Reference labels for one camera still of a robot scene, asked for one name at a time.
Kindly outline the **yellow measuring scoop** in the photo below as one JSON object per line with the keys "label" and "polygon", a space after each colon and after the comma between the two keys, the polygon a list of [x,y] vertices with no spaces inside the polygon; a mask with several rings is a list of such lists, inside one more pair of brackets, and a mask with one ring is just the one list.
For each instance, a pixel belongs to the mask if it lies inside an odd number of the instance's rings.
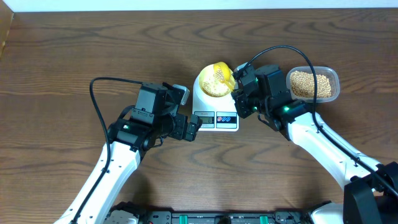
{"label": "yellow measuring scoop", "polygon": [[231,70],[224,62],[213,65],[214,77],[220,83],[225,84],[231,91],[234,90],[235,81],[231,78]]}

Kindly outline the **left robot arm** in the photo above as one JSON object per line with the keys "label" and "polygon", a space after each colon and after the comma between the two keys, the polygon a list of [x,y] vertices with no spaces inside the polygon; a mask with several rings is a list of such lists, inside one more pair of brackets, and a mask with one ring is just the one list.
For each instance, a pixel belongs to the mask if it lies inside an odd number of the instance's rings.
{"label": "left robot arm", "polygon": [[158,147],[157,140],[194,141],[201,119],[178,113],[189,94],[181,85],[142,83],[136,104],[105,129],[97,164],[58,223],[104,223],[122,186],[146,152]]}

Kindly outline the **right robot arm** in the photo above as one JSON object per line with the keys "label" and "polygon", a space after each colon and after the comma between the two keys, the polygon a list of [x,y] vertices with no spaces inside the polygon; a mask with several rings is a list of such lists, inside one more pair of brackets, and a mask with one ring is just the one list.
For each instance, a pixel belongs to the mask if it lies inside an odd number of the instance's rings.
{"label": "right robot arm", "polygon": [[232,92],[240,118],[253,113],[274,131],[311,154],[343,189],[342,204],[325,202],[302,215],[302,223],[397,223],[397,163],[369,157],[294,100],[278,65],[234,70]]}

